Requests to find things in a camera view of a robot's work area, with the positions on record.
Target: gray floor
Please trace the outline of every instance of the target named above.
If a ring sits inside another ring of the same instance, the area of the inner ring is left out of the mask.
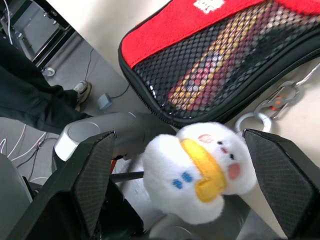
[[[49,35],[57,27],[53,25],[52,20],[43,17],[41,10],[35,6],[28,9],[20,22],[17,22],[16,27],[21,31],[29,42],[32,44],[31,52],[37,51],[45,42]],[[79,81],[85,79],[88,62],[90,59],[90,51],[92,47],[84,41],[78,34],[74,34],[69,42],[67,42],[57,55],[52,59],[48,66],[56,70],[53,77],[46,77],[51,85],[61,85],[64,89],[72,89]],[[87,80],[92,83],[92,93],[83,107],[82,111],[96,116],[104,112],[99,110],[97,100],[103,93],[108,93],[111,97],[121,94],[128,86],[127,81],[119,76],[111,66],[105,62],[95,51],[92,52],[92,61],[88,71]],[[148,113],[148,109],[139,100],[131,88],[119,98],[116,98],[112,105],[107,109],[106,113],[112,112],[143,112]],[[0,140],[7,138],[7,153],[16,144],[22,129],[23,124],[6,118],[0,118]],[[22,141],[18,145],[16,151],[10,156],[13,159],[30,149],[43,133],[27,126]],[[48,141],[39,151],[32,179],[38,177],[49,177],[51,175],[51,156],[55,141]],[[16,165],[22,163],[30,157],[30,154],[14,161]],[[33,160],[24,164],[19,168],[23,176],[29,177],[33,165]],[[142,170],[141,162],[120,160],[115,168],[117,173],[125,171]],[[45,179],[35,180],[35,183],[43,184]],[[152,226],[163,214],[154,209],[149,201],[148,195],[143,187],[142,180],[135,180],[121,185],[125,196],[142,216],[145,222],[145,228]],[[246,239],[249,234],[262,234],[270,237],[276,237],[276,234],[261,220],[261,218],[253,211],[249,214],[243,230],[238,239]]]

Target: shoe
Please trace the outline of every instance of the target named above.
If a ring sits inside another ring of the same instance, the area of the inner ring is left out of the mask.
[[[73,90],[77,93],[75,110],[80,111],[80,104],[87,100],[90,95],[91,89],[92,85],[87,81],[81,81],[74,87]]]

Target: white table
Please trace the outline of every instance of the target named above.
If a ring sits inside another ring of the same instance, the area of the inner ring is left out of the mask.
[[[152,15],[169,0],[47,1],[122,75],[118,63],[118,47],[121,39],[130,29]],[[318,62],[320,62],[319,59],[305,64],[299,68],[294,77],[290,78],[302,79]],[[287,109],[275,122],[272,132],[295,142],[320,167],[320,76],[316,78],[304,86],[303,99],[294,107]],[[272,87],[243,113],[250,112],[269,96],[270,91],[275,89]],[[232,120],[227,125],[233,127],[234,122],[235,120]],[[252,121],[248,124],[251,128],[261,128],[258,122]],[[242,198],[276,233],[281,237],[285,236],[258,186]]]

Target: person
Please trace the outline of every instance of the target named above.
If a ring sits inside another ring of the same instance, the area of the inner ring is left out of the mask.
[[[91,89],[86,81],[71,90],[50,86],[25,55],[0,36],[0,117],[59,135],[67,124],[91,117],[77,111]]]

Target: stuffed duck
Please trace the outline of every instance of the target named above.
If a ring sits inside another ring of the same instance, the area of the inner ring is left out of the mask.
[[[243,139],[216,122],[157,136],[142,161],[144,186],[154,206],[194,225],[220,216],[222,195],[247,193],[257,181]]]

